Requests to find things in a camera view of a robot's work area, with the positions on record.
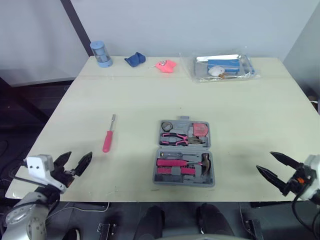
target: beige table surface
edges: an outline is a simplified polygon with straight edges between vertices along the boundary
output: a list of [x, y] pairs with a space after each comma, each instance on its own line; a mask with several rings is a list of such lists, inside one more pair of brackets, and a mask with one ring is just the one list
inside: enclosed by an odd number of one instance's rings
[[[62, 201], [235, 202], [291, 201], [257, 171], [274, 171], [284, 181], [293, 169], [269, 152], [304, 161], [320, 153], [320, 118], [295, 80], [276, 58], [253, 58], [260, 78], [235, 82], [192, 82], [179, 58], [172, 74], [152, 67], [148, 57], [131, 68], [123, 57], [100, 68], [90, 57], [33, 145], [29, 156], [57, 158], [72, 151], [66, 169], [92, 151], [92, 162]], [[117, 114], [112, 148], [102, 152], [112, 114]], [[160, 121], [190, 116], [211, 128], [215, 187], [155, 185], [153, 167]], [[29, 178], [26, 168], [17, 176]], [[6, 197], [20, 199], [35, 185], [14, 180]]]

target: white wall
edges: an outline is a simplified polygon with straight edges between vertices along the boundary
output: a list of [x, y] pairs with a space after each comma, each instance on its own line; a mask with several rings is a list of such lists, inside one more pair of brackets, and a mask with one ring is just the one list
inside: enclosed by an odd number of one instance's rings
[[283, 63], [304, 92], [320, 96], [320, 3]]
[[87, 59], [59, 0], [0, 1], [0, 76], [9, 84], [69, 80]]
[[[177, 56], [248, 47], [284, 60], [320, 0], [72, 0], [111, 55]], [[0, 76], [11, 85], [68, 80], [88, 56], [59, 0], [0, 1]]]
[[72, 0], [111, 55], [177, 56], [248, 46], [285, 59], [319, 0]]

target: plastic bag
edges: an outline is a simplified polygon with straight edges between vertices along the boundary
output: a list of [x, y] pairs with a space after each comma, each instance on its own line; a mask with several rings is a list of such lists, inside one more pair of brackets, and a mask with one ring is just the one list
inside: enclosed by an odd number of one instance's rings
[[184, 70], [195, 82], [243, 81], [259, 77], [247, 54], [179, 55]]

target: hammer head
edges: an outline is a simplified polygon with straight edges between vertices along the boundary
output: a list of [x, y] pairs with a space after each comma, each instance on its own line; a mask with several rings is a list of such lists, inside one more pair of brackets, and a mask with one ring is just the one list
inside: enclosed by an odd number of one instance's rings
[[209, 160], [209, 153], [203, 153], [202, 154], [202, 166], [204, 167], [203, 175], [208, 174], [208, 171], [211, 166], [211, 162]]

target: red screwdriver handle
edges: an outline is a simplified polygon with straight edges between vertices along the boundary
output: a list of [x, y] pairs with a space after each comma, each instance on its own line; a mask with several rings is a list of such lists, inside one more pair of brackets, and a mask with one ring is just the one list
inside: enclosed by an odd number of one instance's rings
[[106, 137], [104, 139], [104, 143], [103, 143], [103, 147], [102, 147], [102, 151], [104, 153], [107, 153], [110, 151], [110, 147], [111, 147], [111, 142], [112, 142], [112, 135], [114, 134], [113, 131], [107, 131], [106, 132]]

